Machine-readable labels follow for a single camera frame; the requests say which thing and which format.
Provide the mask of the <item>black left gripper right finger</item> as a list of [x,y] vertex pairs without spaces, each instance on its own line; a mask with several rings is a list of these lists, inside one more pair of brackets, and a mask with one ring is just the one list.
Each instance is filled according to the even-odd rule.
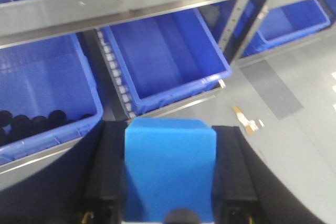
[[215,223],[322,223],[267,167],[239,127],[212,128],[217,134]]

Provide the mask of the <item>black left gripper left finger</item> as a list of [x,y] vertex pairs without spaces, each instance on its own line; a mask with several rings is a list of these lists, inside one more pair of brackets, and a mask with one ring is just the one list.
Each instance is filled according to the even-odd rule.
[[125,121],[100,121],[63,156],[1,192],[1,223],[121,223]]

